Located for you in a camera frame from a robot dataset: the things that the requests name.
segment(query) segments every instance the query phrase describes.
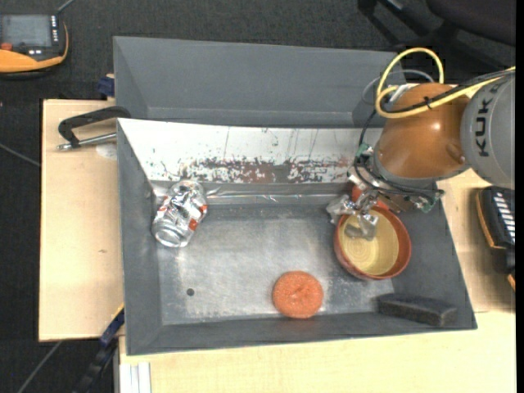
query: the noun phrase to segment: electronic device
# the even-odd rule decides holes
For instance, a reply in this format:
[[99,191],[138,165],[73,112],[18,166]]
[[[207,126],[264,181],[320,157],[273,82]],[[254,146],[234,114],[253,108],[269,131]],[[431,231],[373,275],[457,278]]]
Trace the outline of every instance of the electronic device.
[[515,191],[495,185],[481,189],[477,193],[477,213],[493,252],[495,269],[514,275]]
[[0,12],[0,75],[49,71],[68,50],[67,28],[58,14]]

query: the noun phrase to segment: metal clamp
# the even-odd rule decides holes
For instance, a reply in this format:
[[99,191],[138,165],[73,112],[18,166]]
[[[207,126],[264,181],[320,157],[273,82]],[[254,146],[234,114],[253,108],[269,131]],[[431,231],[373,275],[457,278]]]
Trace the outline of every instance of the metal clamp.
[[97,122],[109,120],[111,118],[131,118],[131,113],[122,106],[110,106],[98,111],[88,112],[87,114],[72,116],[60,122],[58,132],[68,142],[61,144],[56,148],[58,150],[71,150],[91,144],[98,144],[116,137],[116,133],[108,133],[97,137],[79,140],[73,133],[73,129],[85,125],[96,124]]

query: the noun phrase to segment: chair leg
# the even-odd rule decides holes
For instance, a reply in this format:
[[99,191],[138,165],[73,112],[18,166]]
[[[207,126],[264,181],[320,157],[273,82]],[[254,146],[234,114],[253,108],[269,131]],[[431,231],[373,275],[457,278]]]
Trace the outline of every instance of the chair leg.
[[377,3],[381,3],[388,11],[395,15],[401,20],[406,26],[408,26],[418,36],[426,35],[430,32],[430,29],[418,19],[417,14],[404,6],[397,0],[358,0],[359,10],[369,18],[375,25],[376,17],[374,16],[374,10]]

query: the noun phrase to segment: yellow cable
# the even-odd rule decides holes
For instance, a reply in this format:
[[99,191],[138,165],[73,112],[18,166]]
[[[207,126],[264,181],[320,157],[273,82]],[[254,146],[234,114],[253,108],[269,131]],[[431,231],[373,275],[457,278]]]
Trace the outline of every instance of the yellow cable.
[[[439,83],[441,83],[441,84],[444,83],[444,68],[442,66],[442,62],[440,61],[440,58],[432,50],[429,50],[429,49],[423,48],[423,47],[419,47],[419,48],[410,48],[410,49],[408,49],[406,51],[401,52],[398,56],[396,56],[390,62],[390,64],[384,70],[384,73],[382,74],[381,79],[380,79],[380,81],[378,83],[378,86],[377,86],[377,97],[375,99],[375,109],[377,110],[377,112],[378,112],[378,114],[380,116],[383,116],[385,118],[390,118],[390,119],[399,119],[399,118],[406,118],[406,117],[411,116],[411,115],[416,115],[416,114],[419,114],[421,112],[427,111],[429,109],[433,109],[433,108],[436,108],[438,106],[441,106],[441,105],[443,105],[445,103],[451,102],[454,99],[456,99],[457,97],[461,97],[462,95],[465,95],[467,93],[474,92],[477,89],[481,88],[482,86],[485,86],[485,85],[487,85],[489,83],[493,83],[494,81],[500,79],[500,77],[495,77],[494,79],[488,79],[488,80],[485,80],[485,81],[480,82],[478,84],[473,84],[472,86],[464,88],[461,91],[458,91],[456,93],[450,94],[447,97],[443,97],[439,101],[435,101],[433,103],[430,103],[427,106],[420,106],[419,108],[413,108],[412,110],[409,110],[409,111],[406,111],[406,112],[391,113],[391,112],[384,111],[382,109],[382,107],[381,107],[382,99],[386,95],[388,95],[390,93],[393,93],[395,90],[397,90],[398,86],[391,86],[391,87],[389,87],[387,89],[384,89],[384,90],[382,90],[382,86],[386,82],[386,78],[389,75],[389,73],[390,73],[391,69],[393,68],[393,66],[399,60],[401,60],[403,57],[405,57],[408,54],[411,54],[413,52],[425,52],[426,54],[430,55],[431,58],[433,58],[433,60],[435,60],[436,65],[437,65],[437,67],[439,69]],[[515,70],[515,67],[511,67],[511,68],[507,69],[507,71],[511,71],[511,70]]]
[[442,65],[442,61],[440,61],[440,58],[431,50],[427,48],[410,48],[405,51],[402,51],[398,56],[393,58],[391,62],[388,64],[384,72],[382,73],[382,76],[380,78],[380,81],[378,82],[377,86],[377,94],[379,94],[382,91],[382,86],[384,86],[384,83],[386,82],[387,76],[389,75],[391,69],[395,66],[397,62],[402,60],[405,56],[412,54],[413,52],[425,52],[428,54],[433,60],[435,60],[436,66],[439,69],[439,83],[444,83],[444,66]]

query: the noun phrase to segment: black chair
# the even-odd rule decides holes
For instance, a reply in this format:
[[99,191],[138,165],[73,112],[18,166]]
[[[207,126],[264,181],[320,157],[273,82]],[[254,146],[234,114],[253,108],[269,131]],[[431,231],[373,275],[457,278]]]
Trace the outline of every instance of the black chair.
[[[395,50],[433,47],[442,58],[454,58],[468,71],[487,73],[508,65],[457,40],[460,30],[515,47],[517,0],[426,0],[432,15],[442,20],[432,28],[419,12],[396,0],[359,0],[359,9],[384,34]],[[381,3],[402,20],[417,37],[401,42],[375,15]]]

